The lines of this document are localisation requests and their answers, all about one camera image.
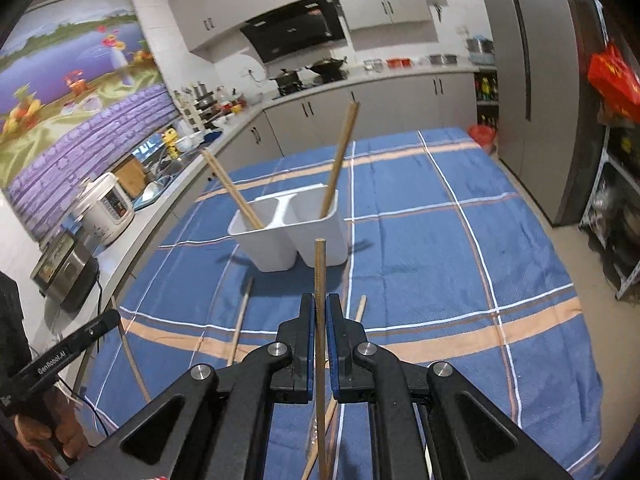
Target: tiled floor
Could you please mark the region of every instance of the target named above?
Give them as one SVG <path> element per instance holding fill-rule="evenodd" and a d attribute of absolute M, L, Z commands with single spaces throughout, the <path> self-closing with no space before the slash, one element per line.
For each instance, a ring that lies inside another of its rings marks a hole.
<path fill-rule="evenodd" d="M 578 292 L 604 386 L 600 461 L 607 464 L 640 413 L 640 294 L 638 300 L 628 294 L 616 301 L 594 240 L 577 226 L 551 228 L 514 176 L 502 169 L 538 216 Z"/>

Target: bottle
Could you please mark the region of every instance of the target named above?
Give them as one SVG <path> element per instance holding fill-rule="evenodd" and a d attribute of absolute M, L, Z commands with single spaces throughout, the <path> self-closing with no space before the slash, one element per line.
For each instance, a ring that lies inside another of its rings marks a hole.
<path fill-rule="evenodd" d="M 489 85 L 489 80 L 485 77 L 482 78 L 482 100 L 489 101 L 491 100 L 491 85 Z"/>
<path fill-rule="evenodd" d="M 498 100 L 498 80 L 495 77 L 491 79 L 491 95 L 492 100 Z"/>

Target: refrigerator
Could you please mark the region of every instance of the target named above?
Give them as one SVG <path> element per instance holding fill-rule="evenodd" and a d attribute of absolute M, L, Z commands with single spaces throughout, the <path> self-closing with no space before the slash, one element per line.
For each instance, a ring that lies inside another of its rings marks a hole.
<path fill-rule="evenodd" d="M 498 156 L 551 225 L 576 223 L 604 127 L 587 81 L 604 36 L 594 0 L 484 0 L 500 83 Z"/>

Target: red bag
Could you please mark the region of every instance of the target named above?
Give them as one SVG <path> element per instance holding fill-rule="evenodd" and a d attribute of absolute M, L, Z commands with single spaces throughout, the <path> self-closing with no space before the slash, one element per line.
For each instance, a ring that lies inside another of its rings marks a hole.
<path fill-rule="evenodd" d="M 640 123 L 640 83 L 613 43 L 591 56 L 588 79 L 610 108 Z"/>

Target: metal screw cap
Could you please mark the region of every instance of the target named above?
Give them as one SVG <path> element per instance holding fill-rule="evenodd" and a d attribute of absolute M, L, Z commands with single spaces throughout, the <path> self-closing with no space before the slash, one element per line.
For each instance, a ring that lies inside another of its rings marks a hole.
<path fill-rule="evenodd" d="M 274 357 L 281 356 L 283 354 L 286 354 L 287 345 L 276 341 L 275 343 L 271 343 L 269 346 L 267 346 L 267 352 L 269 353 L 269 355 L 272 355 Z"/>
<path fill-rule="evenodd" d="M 196 381 L 201 381 L 206 379 L 211 375 L 211 368 L 207 365 L 195 365 L 191 369 L 191 377 L 196 379 Z"/>
<path fill-rule="evenodd" d="M 378 351 L 378 347 L 368 341 L 358 345 L 358 352 L 362 355 L 373 355 Z"/>
<path fill-rule="evenodd" d="M 431 366 L 433 367 L 433 371 L 439 377 L 449 377 L 453 373 L 453 366 L 444 361 L 438 361 Z"/>

